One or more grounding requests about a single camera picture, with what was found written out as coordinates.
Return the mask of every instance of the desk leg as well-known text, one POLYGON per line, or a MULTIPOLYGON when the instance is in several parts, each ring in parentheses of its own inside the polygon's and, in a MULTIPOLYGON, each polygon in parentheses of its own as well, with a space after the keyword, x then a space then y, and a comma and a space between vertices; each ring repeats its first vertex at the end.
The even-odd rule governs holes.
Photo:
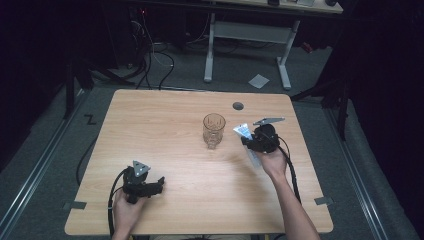
POLYGON ((212 70, 213 70, 213 40, 215 35, 215 13, 211 13, 211 23, 209 27, 209 47, 208 55, 206 56, 205 66, 205 82, 209 83, 212 81, 212 70))
POLYGON ((300 21, 294 22, 293 27, 290 31, 289 39, 287 40, 286 48, 282 57, 277 58, 278 69, 280 70, 281 81, 283 82, 283 88, 285 90, 291 89, 290 79, 287 74, 286 61, 290 53, 290 49, 293 45, 294 38, 296 37, 297 29, 299 28, 300 21))

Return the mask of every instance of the forearm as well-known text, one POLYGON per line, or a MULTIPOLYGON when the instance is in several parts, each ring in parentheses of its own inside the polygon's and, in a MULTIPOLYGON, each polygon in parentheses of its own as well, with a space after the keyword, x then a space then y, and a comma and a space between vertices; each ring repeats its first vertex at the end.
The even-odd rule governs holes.
POLYGON ((277 191, 287 239, 320 239, 314 224, 297 200, 284 175, 271 176, 277 191))

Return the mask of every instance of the glass cup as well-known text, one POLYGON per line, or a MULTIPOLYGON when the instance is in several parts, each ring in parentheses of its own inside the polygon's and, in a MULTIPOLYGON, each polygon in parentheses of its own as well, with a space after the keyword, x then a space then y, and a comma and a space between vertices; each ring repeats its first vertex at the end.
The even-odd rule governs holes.
POLYGON ((217 113, 211 113, 203 119, 203 140, 208 149, 215 149, 224 133, 225 119, 217 113))

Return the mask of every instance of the wire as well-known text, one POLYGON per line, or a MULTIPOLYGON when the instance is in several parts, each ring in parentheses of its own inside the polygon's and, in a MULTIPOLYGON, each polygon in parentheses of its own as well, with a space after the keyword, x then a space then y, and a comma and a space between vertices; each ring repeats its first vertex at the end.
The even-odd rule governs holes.
POLYGON ((284 237, 284 236, 286 236, 286 234, 284 234, 284 233, 278 234, 277 236, 274 237, 274 240, 277 240, 280 237, 284 237))
POLYGON ((165 79, 172 73, 172 71, 174 70, 174 59, 171 57, 171 56, 169 56, 168 54, 165 54, 165 53, 161 53, 161 52, 159 52, 159 54, 162 54, 162 55, 165 55, 165 56, 167 56, 167 57, 169 57, 170 59, 171 59, 171 61, 172 61, 172 68, 171 68, 171 70, 169 70, 169 72, 165 75, 165 77, 163 77, 162 78, 162 80, 160 81, 160 83, 159 83, 159 90, 162 90, 162 84, 163 84, 163 82, 165 81, 165 79))
POLYGON ((77 170, 75 172, 78 186, 81 185, 81 181, 80 181, 80 177, 79 177, 79 169, 81 168, 81 164, 84 161, 84 158, 87 156, 88 152, 93 147, 93 145, 96 142, 97 138, 98 138, 98 135, 93 139, 93 141, 91 141, 90 146, 88 146, 88 148, 85 150, 84 154, 82 155, 81 159, 78 162, 77 170))
POLYGON ((150 83, 149 83, 149 79, 147 77, 149 72, 150 72, 151 65, 152 65, 152 55, 149 51, 149 67, 145 71, 144 76, 140 79, 140 81, 138 82, 137 87, 135 89, 138 89, 140 87, 141 83, 143 82, 143 80, 146 79, 147 86, 149 87, 150 90, 152 90, 152 87, 150 86, 150 83))
POLYGON ((149 32, 149 30, 147 29, 147 26, 146 26, 146 19, 144 18, 144 14, 141 14, 141 16, 142 16, 142 18, 143 18, 143 24, 144 24, 144 28, 146 29, 147 36, 149 37, 150 43, 151 43, 151 45, 152 45, 153 57, 154 57, 154 58, 156 59, 156 61, 157 61, 160 65, 162 65, 162 66, 165 66, 165 67, 174 67, 174 64, 172 64, 172 65, 166 65, 166 64, 163 64, 161 61, 159 61, 159 59, 157 59, 157 57, 156 57, 156 55, 155 55, 155 44, 153 43, 152 37, 150 36, 150 32, 149 32))
POLYGON ((112 210, 113 210, 113 195, 116 192, 115 186, 116 186, 116 183, 118 182, 118 180, 121 178, 121 176, 127 171, 127 169, 128 168, 122 170, 122 172, 119 173, 119 175, 116 177, 115 181, 113 182, 112 189, 110 190, 109 201, 108 201, 108 206, 107 206, 107 215, 108 215, 108 220, 109 220, 110 237, 112 237, 113 234, 115 233, 115 228, 113 226, 113 212, 112 212, 112 210))
POLYGON ((295 170, 294 170, 294 166, 293 166, 293 162, 291 161, 291 159, 290 159, 290 150, 289 150, 289 146, 287 145, 287 143, 286 143, 286 141, 284 141, 282 138, 280 138, 280 137, 278 137, 279 139, 281 139, 281 140, 283 140, 283 142, 284 142, 284 144, 286 145, 286 147, 287 147, 287 152, 288 153, 286 153, 285 151, 284 151, 284 149, 282 148, 282 147, 280 147, 280 146, 278 146, 278 145, 276 145, 275 143, 274 143, 274 141, 267 135, 267 134, 265 134, 264 132, 262 132, 262 131, 258 131, 262 136, 264 136, 264 137, 266 137, 271 143, 273 143, 274 144, 274 146, 276 146, 278 149, 280 149, 280 151, 281 151, 281 153, 284 155, 284 157, 286 158, 286 162, 287 162, 287 165, 289 165, 289 169, 290 169, 290 173, 291 173, 291 176, 292 176, 292 184, 293 184, 293 192, 294 192, 294 195, 296 196, 296 198, 297 198, 297 200, 299 200, 299 202, 300 203, 302 203, 302 201, 301 201, 301 199, 300 199, 300 193, 299 193, 299 188, 298 188, 298 186, 297 186, 297 178, 296 178, 296 172, 295 172, 295 170))
POLYGON ((206 19, 205 27, 203 28, 202 33, 199 35, 199 37, 196 40, 187 42, 186 44, 196 43, 196 42, 200 42, 200 41, 207 39, 207 37, 204 37, 204 38, 202 38, 202 37, 205 35, 206 29, 208 28, 208 25, 209 25, 208 23, 209 23, 210 18, 211 18, 211 14, 209 13, 208 18, 206 19))

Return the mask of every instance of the wooden table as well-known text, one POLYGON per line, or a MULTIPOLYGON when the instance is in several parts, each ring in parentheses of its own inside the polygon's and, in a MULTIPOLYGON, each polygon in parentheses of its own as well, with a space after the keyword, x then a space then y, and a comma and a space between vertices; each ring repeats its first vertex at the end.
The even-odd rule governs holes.
POLYGON ((107 200, 116 176, 133 160, 152 169, 146 182, 165 176, 164 191, 143 208, 134 234, 241 234, 284 232, 277 195, 262 168, 251 164, 233 128, 264 117, 290 147, 302 204, 319 232, 330 232, 326 205, 290 98, 282 94, 116 91, 65 226, 70 235, 107 235, 107 200), (241 102, 244 109, 233 109, 241 102), (202 120, 226 119, 224 138, 208 150, 202 120))

